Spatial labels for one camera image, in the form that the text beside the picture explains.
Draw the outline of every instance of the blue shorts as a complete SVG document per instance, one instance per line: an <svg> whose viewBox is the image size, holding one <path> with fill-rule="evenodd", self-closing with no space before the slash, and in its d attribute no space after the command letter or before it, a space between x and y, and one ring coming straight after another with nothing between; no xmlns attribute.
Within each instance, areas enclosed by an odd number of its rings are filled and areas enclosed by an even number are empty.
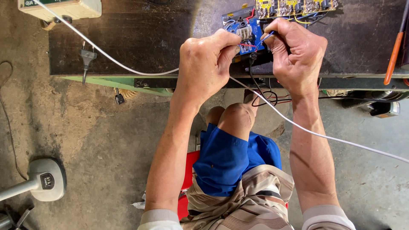
<svg viewBox="0 0 409 230"><path fill-rule="evenodd" d="M250 132L249 141L236 138L210 124L200 135L200 157L193 164L196 181L211 196L231 196L241 176L259 165L281 169L277 144Z"/></svg>

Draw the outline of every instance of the foot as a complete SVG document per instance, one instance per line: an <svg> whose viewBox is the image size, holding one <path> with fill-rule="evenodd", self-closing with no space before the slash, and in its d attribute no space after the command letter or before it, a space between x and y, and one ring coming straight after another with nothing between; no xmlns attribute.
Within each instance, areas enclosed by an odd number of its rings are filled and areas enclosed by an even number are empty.
<svg viewBox="0 0 409 230"><path fill-rule="evenodd" d="M250 90L244 91L244 104L248 105L248 107L253 111L254 117L257 115L257 106L260 101L260 98Z"/></svg>

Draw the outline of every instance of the workbench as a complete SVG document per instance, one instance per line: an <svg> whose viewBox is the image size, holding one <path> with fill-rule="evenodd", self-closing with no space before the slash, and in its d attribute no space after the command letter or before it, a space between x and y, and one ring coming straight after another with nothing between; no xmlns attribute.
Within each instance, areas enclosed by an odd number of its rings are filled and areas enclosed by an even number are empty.
<svg viewBox="0 0 409 230"><path fill-rule="evenodd" d="M179 66L179 48L187 38L213 34L222 28L220 16L243 3L253 5L254 0L102 0L100 18L75 20L73 26L120 63L140 72L165 72ZM310 26L328 40L320 88L408 91L402 78L409 78L409 72L398 68L391 83L383 84L404 5L405 0L343 0ZM49 32L50 75L82 80L82 41L62 23ZM281 88L271 63L253 67L253 73L267 88ZM232 64L230 74L251 85L247 61ZM175 88L177 76L140 76L98 54L87 83L170 95L165 88ZM231 80L226 87L241 88Z"/></svg>

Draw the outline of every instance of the screwdriver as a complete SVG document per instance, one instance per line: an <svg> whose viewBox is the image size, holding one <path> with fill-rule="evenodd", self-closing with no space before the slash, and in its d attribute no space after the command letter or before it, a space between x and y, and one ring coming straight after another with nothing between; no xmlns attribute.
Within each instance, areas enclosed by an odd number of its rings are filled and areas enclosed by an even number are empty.
<svg viewBox="0 0 409 230"><path fill-rule="evenodd" d="M393 73L393 70L395 69L396 59L398 58L400 44L402 43L402 38L403 38L403 34L405 31L405 27L406 27L406 20L408 17L408 12L409 12L409 0L406 0L405 11L403 11L402 24L400 25L399 33L398 33L398 36L396 37L395 46L393 47L392 56L389 61L388 69L386 71L384 85L389 85L389 83L391 82L392 73Z"/></svg>

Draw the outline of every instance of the concrete floor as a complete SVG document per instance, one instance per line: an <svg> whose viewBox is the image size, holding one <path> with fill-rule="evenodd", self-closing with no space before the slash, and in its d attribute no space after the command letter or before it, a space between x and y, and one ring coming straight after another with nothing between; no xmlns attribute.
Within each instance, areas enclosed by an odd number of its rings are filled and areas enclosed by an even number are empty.
<svg viewBox="0 0 409 230"><path fill-rule="evenodd" d="M23 211L33 203L30 229L136 229L141 201L156 144L169 111L169 98L139 94L125 104L113 102L112 88L57 79L48 75L48 36L37 20L17 10L15 1L0 4L0 63L9 61L13 73L1 96L10 118L17 162L23 173L41 156L59 159L67 172L67 193L55 202L38 202L30 193L5 202ZM241 90L222 90L207 101L194 121L194 135L205 128L204 115L213 106L242 99ZM322 100L327 135L409 158L409 101L402 114L372 118L359 109L344 110L338 101ZM291 117L288 104L279 110ZM0 191L22 181L15 166L4 113L0 112ZM290 172L291 126L268 107L261 107L254 131L274 138L282 152L283 169ZM357 229L409 229L407 165L375 153L330 141L338 196ZM290 222L300 229L296 193L289 207Z"/></svg>

